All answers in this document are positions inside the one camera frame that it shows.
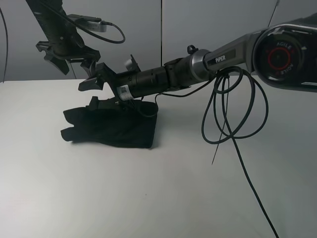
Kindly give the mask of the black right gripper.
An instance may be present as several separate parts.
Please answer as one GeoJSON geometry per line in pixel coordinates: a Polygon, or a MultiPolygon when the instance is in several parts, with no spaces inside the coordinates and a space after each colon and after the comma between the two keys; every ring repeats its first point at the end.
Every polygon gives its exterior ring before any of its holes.
{"type": "MultiPolygon", "coordinates": [[[[103,90],[104,84],[107,83],[111,88],[115,98],[117,98],[120,102],[123,102],[117,91],[115,80],[116,73],[111,70],[105,63],[99,63],[96,65],[95,75],[82,81],[78,86],[78,90],[103,90]]],[[[97,96],[93,96],[89,103],[89,110],[116,110],[115,98],[100,100],[97,96]]]]}

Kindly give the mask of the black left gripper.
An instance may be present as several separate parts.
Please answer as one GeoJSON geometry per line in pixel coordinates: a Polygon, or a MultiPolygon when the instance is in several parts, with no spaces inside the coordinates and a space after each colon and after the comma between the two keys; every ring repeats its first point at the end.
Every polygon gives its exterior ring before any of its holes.
{"type": "Polygon", "coordinates": [[[69,73],[69,66],[65,59],[81,59],[80,66],[88,77],[96,71],[96,62],[101,58],[100,52],[85,46],[82,37],[77,32],[65,35],[48,33],[49,42],[38,42],[36,48],[45,52],[44,60],[56,67],[63,74],[69,73]]]}

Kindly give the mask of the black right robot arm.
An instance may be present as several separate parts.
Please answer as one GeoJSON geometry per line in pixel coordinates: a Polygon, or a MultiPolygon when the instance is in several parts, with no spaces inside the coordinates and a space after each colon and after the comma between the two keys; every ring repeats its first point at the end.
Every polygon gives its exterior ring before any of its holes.
{"type": "Polygon", "coordinates": [[[128,70],[115,73],[104,63],[79,84],[79,91],[102,90],[108,84],[122,101],[178,91],[209,81],[220,72],[245,64],[271,87],[317,90],[317,16],[295,19],[246,34],[214,51],[190,49],[188,56],[140,71],[131,59],[128,70]]]}

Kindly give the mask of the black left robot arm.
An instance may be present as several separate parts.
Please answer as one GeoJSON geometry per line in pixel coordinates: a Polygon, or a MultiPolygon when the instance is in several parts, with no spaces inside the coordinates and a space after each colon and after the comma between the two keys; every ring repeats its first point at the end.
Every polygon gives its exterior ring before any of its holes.
{"type": "Polygon", "coordinates": [[[45,52],[44,60],[60,72],[69,73],[69,63],[79,62],[88,76],[94,72],[101,58],[99,51],[85,45],[76,27],[66,21],[61,0],[26,1],[44,32],[47,41],[39,41],[36,48],[45,52]]]}

